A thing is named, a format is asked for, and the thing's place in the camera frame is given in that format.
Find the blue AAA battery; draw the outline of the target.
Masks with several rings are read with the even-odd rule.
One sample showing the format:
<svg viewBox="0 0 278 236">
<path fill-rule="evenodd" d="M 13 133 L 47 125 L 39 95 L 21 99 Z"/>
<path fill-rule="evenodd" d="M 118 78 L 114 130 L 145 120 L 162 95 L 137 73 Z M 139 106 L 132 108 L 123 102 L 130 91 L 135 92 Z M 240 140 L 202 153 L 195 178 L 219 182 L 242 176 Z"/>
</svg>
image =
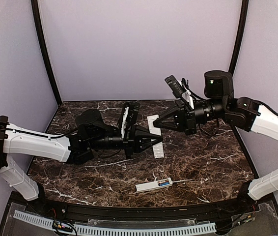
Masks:
<svg viewBox="0 0 278 236">
<path fill-rule="evenodd" d="M 166 186 L 166 185 L 170 185 L 170 183 L 169 182 L 162 182 L 162 183 L 159 183 L 158 185 L 159 186 Z"/>
</svg>

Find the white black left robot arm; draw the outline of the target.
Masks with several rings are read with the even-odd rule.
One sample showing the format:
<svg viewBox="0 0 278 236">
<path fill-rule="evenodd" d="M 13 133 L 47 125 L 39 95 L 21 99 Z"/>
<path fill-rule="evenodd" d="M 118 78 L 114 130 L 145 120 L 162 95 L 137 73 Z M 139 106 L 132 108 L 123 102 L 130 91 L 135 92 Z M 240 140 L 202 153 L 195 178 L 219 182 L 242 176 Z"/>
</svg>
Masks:
<svg viewBox="0 0 278 236">
<path fill-rule="evenodd" d="M 162 142 L 159 134 L 137 125 L 137 112 L 125 112 L 119 127 L 104 123 L 97 109 L 76 117 L 76 128 L 63 135 L 35 132 L 9 123 L 0 116 L 0 176 L 15 188 L 40 214 L 48 214 L 51 203 L 41 184 L 32 180 L 11 154 L 45 157 L 81 165 L 93 159 L 95 150 L 123 150 L 127 158 Z"/>
</svg>

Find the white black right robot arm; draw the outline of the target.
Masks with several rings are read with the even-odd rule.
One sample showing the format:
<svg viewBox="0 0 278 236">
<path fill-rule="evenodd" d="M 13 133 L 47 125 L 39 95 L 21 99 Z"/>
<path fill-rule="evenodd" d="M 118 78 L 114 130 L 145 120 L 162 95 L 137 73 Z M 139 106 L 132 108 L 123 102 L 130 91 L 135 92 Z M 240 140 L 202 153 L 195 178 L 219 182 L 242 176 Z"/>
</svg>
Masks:
<svg viewBox="0 0 278 236">
<path fill-rule="evenodd" d="M 206 99 L 196 99 L 185 80 L 165 78 L 176 101 L 153 124 L 157 128 L 195 134 L 201 124 L 222 119 L 225 123 L 278 141 L 278 113 L 248 97 L 234 97 L 232 74 L 212 70 L 204 74 Z"/>
</svg>

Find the white remote control body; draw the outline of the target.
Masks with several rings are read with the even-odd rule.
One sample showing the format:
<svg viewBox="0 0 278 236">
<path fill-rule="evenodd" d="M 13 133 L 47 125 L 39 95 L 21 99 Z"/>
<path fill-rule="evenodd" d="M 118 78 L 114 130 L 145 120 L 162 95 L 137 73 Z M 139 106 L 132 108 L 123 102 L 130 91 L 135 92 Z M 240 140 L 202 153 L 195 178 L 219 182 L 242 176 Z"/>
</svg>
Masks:
<svg viewBox="0 0 278 236">
<path fill-rule="evenodd" d="M 141 192 L 153 191 L 153 190 L 162 189 L 162 188 L 165 188 L 165 187 L 172 186 L 173 182 L 172 182 L 171 178 L 169 177 L 169 178 L 166 178 L 166 179 L 169 180 L 170 185 L 159 186 L 158 182 L 160 180 L 147 182 L 147 183 L 142 183 L 142 184 L 136 184 L 136 192 L 141 193 Z"/>
</svg>

